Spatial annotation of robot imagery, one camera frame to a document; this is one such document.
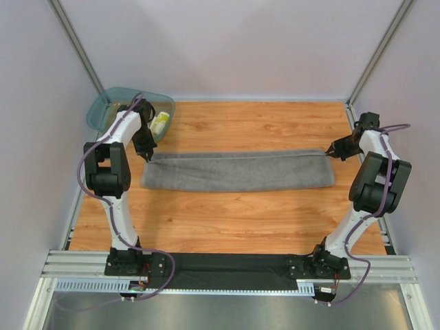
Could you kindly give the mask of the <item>grey towel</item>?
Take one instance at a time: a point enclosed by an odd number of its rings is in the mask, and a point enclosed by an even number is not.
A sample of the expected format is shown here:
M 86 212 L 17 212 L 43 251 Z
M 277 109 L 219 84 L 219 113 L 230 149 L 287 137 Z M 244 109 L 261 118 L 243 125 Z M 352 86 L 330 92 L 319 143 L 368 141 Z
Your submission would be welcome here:
M 319 149 L 237 153 L 157 153 L 140 184 L 148 189 L 245 193 L 327 188 L 335 184 Z

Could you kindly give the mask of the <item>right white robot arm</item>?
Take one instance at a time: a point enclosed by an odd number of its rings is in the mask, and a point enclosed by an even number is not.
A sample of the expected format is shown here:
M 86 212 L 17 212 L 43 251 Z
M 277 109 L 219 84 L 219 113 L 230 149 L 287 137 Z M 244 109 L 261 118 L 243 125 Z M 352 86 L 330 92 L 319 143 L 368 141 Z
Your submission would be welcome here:
M 394 212 L 402 198 L 412 170 L 389 142 L 389 133 L 408 124 L 380 126 L 380 116 L 366 112 L 354 124 L 352 133 L 331 143 L 326 154 L 342 161 L 363 154 L 364 160 L 349 191 L 351 207 L 340 225 L 311 255 L 316 276 L 348 278 L 351 249 L 366 229 L 385 214 Z

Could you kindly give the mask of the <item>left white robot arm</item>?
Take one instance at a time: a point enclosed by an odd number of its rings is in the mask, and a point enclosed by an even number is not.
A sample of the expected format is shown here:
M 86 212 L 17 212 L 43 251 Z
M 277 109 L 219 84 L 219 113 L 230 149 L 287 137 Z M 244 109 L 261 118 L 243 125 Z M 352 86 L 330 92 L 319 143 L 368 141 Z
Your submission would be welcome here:
M 107 276 L 140 276 L 146 269 L 129 211 L 131 170 L 126 149 L 132 142 L 137 155 L 145 162 L 151 161 L 157 147 L 149 128 L 154 115 L 154 106 L 143 93 L 137 93 L 129 105 L 118 108 L 113 124 L 104 135 L 83 147 L 77 173 L 85 171 L 86 183 L 80 187 L 90 197 L 100 200 L 111 228 L 111 248 L 104 270 Z

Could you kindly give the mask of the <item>yellow green patterned towel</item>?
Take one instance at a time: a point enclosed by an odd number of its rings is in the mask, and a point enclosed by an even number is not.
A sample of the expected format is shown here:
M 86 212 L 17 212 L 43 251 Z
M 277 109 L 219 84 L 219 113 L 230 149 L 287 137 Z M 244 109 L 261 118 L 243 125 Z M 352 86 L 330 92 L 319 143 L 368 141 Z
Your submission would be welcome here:
M 160 111 L 151 121 L 150 130 L 153 136 L 158 136 L 165 129 L 170 116 L 167 112 Z

